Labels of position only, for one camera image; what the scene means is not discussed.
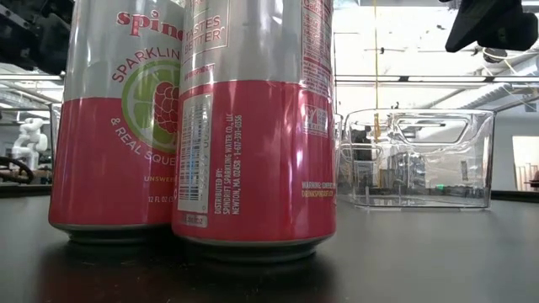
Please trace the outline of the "pink silver sparkling water can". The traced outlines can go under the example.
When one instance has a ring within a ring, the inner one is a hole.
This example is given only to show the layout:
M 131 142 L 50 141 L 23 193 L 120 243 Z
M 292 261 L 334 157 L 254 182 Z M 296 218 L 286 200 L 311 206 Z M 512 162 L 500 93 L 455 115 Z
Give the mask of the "pink silver sparkling water can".
M 173 233 L 207 256 L 306 257 L 336 229 L 333 0 L 188 0 Z
M 185 0 L 76 0 L 48 220 L 72 241 L 171 231 Z

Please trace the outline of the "clear plastic bin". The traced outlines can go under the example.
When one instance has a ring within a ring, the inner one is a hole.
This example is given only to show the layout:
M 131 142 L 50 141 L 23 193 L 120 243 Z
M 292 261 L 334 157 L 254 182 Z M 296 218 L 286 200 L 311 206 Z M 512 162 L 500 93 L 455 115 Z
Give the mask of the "clear plastic bin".
M 344 118 L 337 194 L 370 209 L 487 209 L 495 114 L 363 109 Z

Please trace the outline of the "grey horizontal rail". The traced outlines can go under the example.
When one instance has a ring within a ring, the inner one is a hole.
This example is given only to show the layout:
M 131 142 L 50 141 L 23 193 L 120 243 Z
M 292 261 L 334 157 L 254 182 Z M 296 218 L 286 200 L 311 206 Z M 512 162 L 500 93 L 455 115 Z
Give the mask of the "grey horizontal rail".
M 539 88 L 539 76 L 436 76 L 436 75 L 341 75 L 334 76 L 335 87 L 426 87 L 480 88 L 490 84 L 507 83 L 518 88 Z

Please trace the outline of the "black round wheel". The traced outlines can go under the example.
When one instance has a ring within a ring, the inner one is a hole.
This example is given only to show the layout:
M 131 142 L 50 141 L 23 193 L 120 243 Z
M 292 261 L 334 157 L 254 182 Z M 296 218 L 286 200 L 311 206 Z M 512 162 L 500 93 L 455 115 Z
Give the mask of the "black round wheel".
M 0 179 L 2 181 L 30 184 L 34 178 L 33 171 L 20 160 L 0 157 Z

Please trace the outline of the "black ceiling device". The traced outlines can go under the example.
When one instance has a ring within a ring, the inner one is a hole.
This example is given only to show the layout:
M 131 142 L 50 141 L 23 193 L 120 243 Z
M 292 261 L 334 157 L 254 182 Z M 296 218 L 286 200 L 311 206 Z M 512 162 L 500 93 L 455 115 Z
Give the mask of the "black ceiling device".
M 503 49 L 486 48 L 482 49 L 483 59 L 488 63 L 500 63 L 508 57 L 508 53 Z

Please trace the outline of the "white robot figure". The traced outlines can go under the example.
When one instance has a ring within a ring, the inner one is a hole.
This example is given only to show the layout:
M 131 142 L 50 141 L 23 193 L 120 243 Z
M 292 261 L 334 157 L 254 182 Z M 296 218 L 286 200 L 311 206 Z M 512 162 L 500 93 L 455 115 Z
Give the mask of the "white robot figure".
M 44 120 L 41 118 L 28 118 L 19 127 L 19 137 L 13 144 L 13 159 L 20 160 L 32 171 L 39 166 L 40 153 L 48 147 L 48 138 L 41 132 Z

